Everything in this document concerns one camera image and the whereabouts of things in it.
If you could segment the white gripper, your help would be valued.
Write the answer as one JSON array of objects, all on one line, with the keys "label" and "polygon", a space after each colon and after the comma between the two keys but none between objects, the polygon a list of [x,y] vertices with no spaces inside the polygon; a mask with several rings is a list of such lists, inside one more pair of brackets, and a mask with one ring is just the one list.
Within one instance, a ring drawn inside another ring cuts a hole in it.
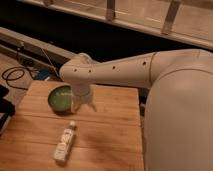
[{"label": "white gripper", "polygon": [[88,104],[95,112],[96,106],[92,103],[93,92],[89,84],[74,84],[71,86],[71,95],[75,104],[71,105],[71,112],[76,113],[80,108],[79,105]]}]

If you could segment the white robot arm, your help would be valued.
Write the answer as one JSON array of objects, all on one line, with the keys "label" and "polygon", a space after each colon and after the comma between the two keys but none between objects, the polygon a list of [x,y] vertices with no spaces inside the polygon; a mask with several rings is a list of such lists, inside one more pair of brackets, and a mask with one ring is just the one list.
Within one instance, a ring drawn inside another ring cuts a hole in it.
[{"label": "white robot arm", "polygon": [[213,171],[213,52],[160,51],[95,63],[80,53],[60,68],[74,107],[92,102],[90,85],[149,90],[144,118],[146,171]]}]

